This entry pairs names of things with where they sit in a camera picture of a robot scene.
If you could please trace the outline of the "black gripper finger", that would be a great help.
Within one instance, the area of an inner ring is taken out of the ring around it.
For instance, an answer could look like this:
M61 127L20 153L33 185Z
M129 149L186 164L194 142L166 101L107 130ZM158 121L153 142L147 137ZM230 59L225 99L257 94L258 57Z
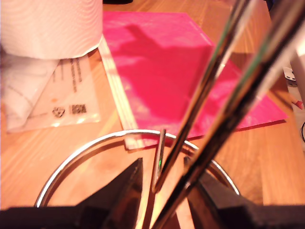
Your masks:
M79 203L82 229L133 229L142 196L143 159L130 164L109 184Z
M238 229L237 209L243 198L230 177L211 162L187 196L196 229Z

